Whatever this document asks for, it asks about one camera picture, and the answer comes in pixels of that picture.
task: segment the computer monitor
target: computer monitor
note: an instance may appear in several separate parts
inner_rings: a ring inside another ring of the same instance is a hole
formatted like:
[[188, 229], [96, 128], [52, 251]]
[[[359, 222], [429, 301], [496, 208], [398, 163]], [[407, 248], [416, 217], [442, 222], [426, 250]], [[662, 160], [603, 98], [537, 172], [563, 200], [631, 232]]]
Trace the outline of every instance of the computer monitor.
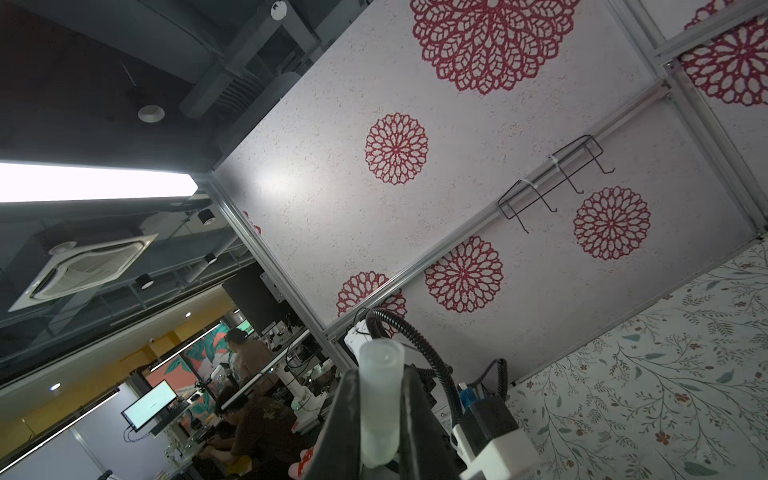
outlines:
[[163, 380], [139, 400], [123, 410], [123, 417], [125, 417], [128, 425], [131, 426], [134, 432], [138, 432], [141, 427], [152, 420], [152, 417], [169, 406], [175, 399], [176, 392], [168, 385], [167, 381]]

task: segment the ceiling air conditioning vent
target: ceiling air conditioning vent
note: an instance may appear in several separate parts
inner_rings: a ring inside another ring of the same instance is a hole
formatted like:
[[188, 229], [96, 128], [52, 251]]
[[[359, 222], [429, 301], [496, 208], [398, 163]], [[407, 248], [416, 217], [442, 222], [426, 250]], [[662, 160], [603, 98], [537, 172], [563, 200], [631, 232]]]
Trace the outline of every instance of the ceiling air conditioning vent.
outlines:
[[157, 236], [75, 247], [51, 257], [9, 312], [117, 279]]

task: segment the fluorescent light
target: fluorescent light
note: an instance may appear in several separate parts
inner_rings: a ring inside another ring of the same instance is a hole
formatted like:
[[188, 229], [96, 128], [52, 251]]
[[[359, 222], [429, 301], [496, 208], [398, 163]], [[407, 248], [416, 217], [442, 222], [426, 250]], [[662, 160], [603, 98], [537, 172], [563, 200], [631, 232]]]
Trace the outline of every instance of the fluorescent light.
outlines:
[[39, 445], [36, 445], [36, 446], [35, 446], [33, 449], [31, 449], [29, 452], [26, 452], [24, 455], [20, 456], [19, 458], [17, 458], [17, 459], [16, 459], [16, 460], [14, 460], [13, 462], [11, 462], [11, 463], [7, 464], [7, 465], [6, 465], [6, 466], [5, 466], [5, 467], [4, 467], [2, 470], [0, 470], [0, 475], [1, 475], [3, 472], [5, 472], [6, 470], [8, 470], [9, 468], [11, 468], [13, 465], [16, 465], [16, 464], [17, 464], [17, 463], [19, 463], [21, 460], [24, 460], [25, 458], [29, 457], [31, 454], [35, 453], [35, 452], [36, 452], [36, 451], [37, 451], [39, 448], [41, 448], [43, 445], [45, 445], [46, 443], [50, 442], [51, 440], [55, 439], [55, 438], [56, 438], [56, 437], [57, 437], [57, 436], [58, 436], [60, 433], [62, 433], [63, 431], [65, 431], [65, 430], [66, 430], [66, 429], [68, 429], [69, 427], [73, 426], [75, 423], [77, 423], [77, 422], [80, 422], [80, 421], [81, 421], [82, 419], [84, 419], [86, 416], [90, 415], [90, 414], [91, 414], [91, 412], [93, 412], [95, 409], [97, 409], [97, 408], [99, 408], [100, 406], [104, 405], [106, 402], [109, 402], [110, 400], [112, 400], [112, 399], [113, 399], [113, 398], [114, 398], [114, 397], [115, 397], [115, 396], [116, 396], [118, 393], [120, 393], [120, 392], [119, 392], [119, 391], [117, 391], [117, 392], [113, 393], [112, 395], [108, 396], [108, 397], [107, 397], [107, 399], [105, 399], [103, 402], [99, 403], [99, 404], [98, 404], [98, 405], [96, 405], [94, 408], [92, 408], [92, 409], [88, 410], [86, 413], [84, 413], [84, 414], [80, 415], [79, 417], [77, 417], [76, 419], [72, 420], [72, 422], [71, 422], [69, 425], [65, 426], [63, 429], [59, 430], [59, 431], [58, 431], [58, 432], [56, 432], [55, 434], [53, 434], [53, 435], [49, 436], [48, 438], [46, 438], [45, 440], [43, 440], [42, 442], [40, 442], [40, 444], [39, 444]]
[[181, 348], [180, 348], [178, 351], [176, 351], [176, 353], [174, 353], [173, 355], [169, 356], [168, 358], [166, 358], [166, 359], [165, 359], [165, 360], [163, 360], [162, 362], [158, 363], [156, 366], [153, 366], [152, 368], [150, 368], [150, 369], [149, 369], [149, 371], [150, 371], [150, 372], [154, 372], [155, 370], [159, 369], [159, 368], [160, 368], [160, 367], [162, 367], [162, 365], [163, 365], [163, 364], [165, 364], [165, 363], [166, 363], [168, 360], [170, 360], [170, 359], [174, 358], [176, 355], [178, 355], [179, 353], [181, 353], [181, 352], [182, 352], [184, 349], [186, 349], [188, 346], [192, 346], [192, 345], [193, 345], [193, 344], [194, 344], [196, 341], [198, 341], [199, 339], [203, 338], [203, 337], [204, 337], [204, 336], [206, 336], [208, 333], [211, 333], [211, 332], [213, 332], [213, 331], [214, 331], [215, 329], [217, 329], [217, 328], [219, 328], [219, 325], [214, 325], [214, 326], [213, 326], [213, 327], [212, 327], [210, 330], [208, 330], [207, 332], [205, 332], [203, 335], [200, 335], [200, 336], [198, 336], [196, 339], [192, 340], [192, 342], [191, 342], [191, 343], [188, 343], [187, 345], [185, 345], [185, 346], [181, 347]]
[[0, 203], [189, 197], [187, 174], [154, 170], [0, 163]]

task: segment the standing person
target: standing person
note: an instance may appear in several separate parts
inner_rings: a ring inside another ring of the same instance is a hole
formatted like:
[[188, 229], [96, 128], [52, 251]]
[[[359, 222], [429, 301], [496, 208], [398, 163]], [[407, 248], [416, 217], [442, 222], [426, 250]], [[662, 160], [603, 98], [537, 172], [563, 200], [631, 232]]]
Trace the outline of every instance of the standing person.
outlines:
[[[216, 458], [232, 465], [242, 455], [256, 457], [260, 465], [254, 478], [290, 478], [288, 468], [299, 458], [303, 449], [301, 437], [291, 432], [296, 415], [282, 403], [271, 397], [254, 397], [249, 400], [240, 396], [226, 411], [221, 405], [237, 393], [233, 386], [225, 387], [217, 399], [217, 414], [225, 422], [236, 425], [234, 439], [211, 439], [201, 453], [201, 458]], [[217, 449], [230, 448], [229, 451]]]
[[[251, 376], [256, 375], [272, 359], [272, 350], [259, 339], [248, 340], [241, 329], [232, 329], [224, 336], [230, 350], [237, 354], [232, 362], [237, 381], [242, 386]], [[253, 396], [262, 396], [277, 383], [274, 373], [267, 373], [253, 389]]]

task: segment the red floral medallion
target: red floral medallion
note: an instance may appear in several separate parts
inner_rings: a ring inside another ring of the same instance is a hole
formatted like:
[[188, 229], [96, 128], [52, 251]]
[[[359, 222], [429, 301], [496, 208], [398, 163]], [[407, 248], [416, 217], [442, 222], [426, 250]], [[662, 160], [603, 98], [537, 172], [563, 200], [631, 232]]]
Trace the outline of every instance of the red floral medallion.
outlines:
[[628, 188], [594, 192], [576, 211], [574, 234], [585, 252], [617, 259], [640, 248], [650, 228], [650, 212], [640, 195]]
[[380, 118], [366, 138], [366, 162], [385, 184], [404, 184], [427, 162], [428, 139], [415, 118], [391, 114]]
[[491, 302], [501, 288], [498, 252], [480, 237], [469, 237], [424, 273], [429, 294], [447, 310], [473, 312]]
[[[344, 282], [339, 292], [339, 299], [336, 301], [339, 316], [347, 313], [349, 309], [368, 298], [371, 293], [387, 281], [389, 281], [389, 278], [386, 275], [374, 271], [360, 272], [357, 275], [352, 275], [349, 280]], [[384, 300], [381, 307], [391, 310], [403, 318], [406, 317], [408, 312], [406, 310], [406, 298], [402, 295], [402, 290], [398, 290], [397, 293]], [[393, 336], [396, 333], [391, 326], [386, 324], [384, 325], [384, 330], [389, 332], [389, 336]]]
[[558, 55], [579, 0], [411, 0], [413, 36], [438, 78], [481, 94], [511, 90]]
[[[696, 10], [686, 29], [733, 0], [712, 0]], [[768, 104], [768, 33], [761, 15], [680, 56], [685, 72], [708, 97], [727, 104]]]
[[[243, 210], [243, 215], [245, 215], [245, 218], [247, 218], [248, 220], [250, 220], [250, 217], [248, 217], [248, 212], [246, 212], [245, 210]], [[254, 229], [256, 232], [258, 232], [258, 233], [259, 233], [259, 235], [261, 235], [261, 228], [260, 228], [258, 225], [256, 225], [255, 223], [252, 223], [252, 225], [253, 225], [253, 229]]]

